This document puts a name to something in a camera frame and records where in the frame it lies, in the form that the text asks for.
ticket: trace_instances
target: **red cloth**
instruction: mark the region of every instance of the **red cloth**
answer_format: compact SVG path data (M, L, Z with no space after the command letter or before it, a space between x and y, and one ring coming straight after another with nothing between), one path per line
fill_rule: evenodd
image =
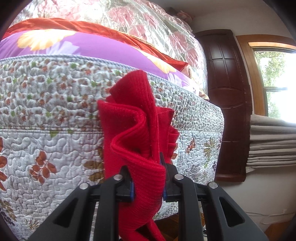
M19 22L11 26L3 36L3 39L8 36L19 33L26 30L37 30L37 29L64 29L64 30L73 30L81 33L95 34L104 36L110 39L120 41L122 43L128 44L130 46L136 47L143 50L146 53L149 53L169 65L173 66L176 70L182 71L188 63L175 60L168 55L165 55L159 52L156 48L151 45L142 42L136 37L130 36L128 34L119 32L117 30L104 27L100 24L89 23L84 21L69 21L62 18L32 18L27 19L22 22Z
M162 203L165 168L160 151L170 163L178 131L172 109L156 107L147 74L133 71L110 89L106 102L99 100L99 119L104 131L105 177L127 165L135 187L135 200L120 203L119 235L124 241L147 241L136 230L143 225L157 241L164 241L152 217Z

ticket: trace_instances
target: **white quilted fabric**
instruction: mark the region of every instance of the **white quilted fabric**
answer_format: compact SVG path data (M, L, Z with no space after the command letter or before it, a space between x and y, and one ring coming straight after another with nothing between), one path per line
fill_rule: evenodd
M82 56L0 61L0 208L17 238L26 240L80 183L102 180L104 135L96 100L105 99L133 70ZM173 163L179 173L203 184L212 181L224 125L221 110L147 74L156 105L175 110L172 125L180 136ZM43 172L45 167L50 172ZM164 203L155 219L176 212L175 203Z

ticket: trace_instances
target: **silver screw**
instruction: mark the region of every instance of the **silver screw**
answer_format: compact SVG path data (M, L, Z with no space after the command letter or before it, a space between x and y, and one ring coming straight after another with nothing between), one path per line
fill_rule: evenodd
M182 180L182 179L184 178L184 176L183 176L182 174L176 174L176 175L175 175L175 178L176 178L177 180Z
M116 181L120 181L122 178L123 178L123 176L120 175L120 174L116 174L116 175L114 176L114 179L115 179Z
M79 188L80 189L87 189L88 188L88 184L87 183L81 183L80 185L79 185Z
M209 183L209 187L215 189L215 188L218 187L218 184L215 183L215 182L210 182L210 183Z

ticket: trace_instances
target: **ceiling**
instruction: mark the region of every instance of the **ceiling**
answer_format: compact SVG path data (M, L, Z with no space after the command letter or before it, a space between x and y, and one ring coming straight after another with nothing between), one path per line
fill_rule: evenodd
M150 0L162 8L173 7L193 16L243 7L266 6L263 0Z

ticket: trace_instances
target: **window pane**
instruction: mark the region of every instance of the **window pane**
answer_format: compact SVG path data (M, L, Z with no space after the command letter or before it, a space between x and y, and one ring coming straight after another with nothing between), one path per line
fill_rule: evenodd
M279 51L255 51L264 86L295 86L296 54Z
M296 123L295 91L266 92L268 116Z

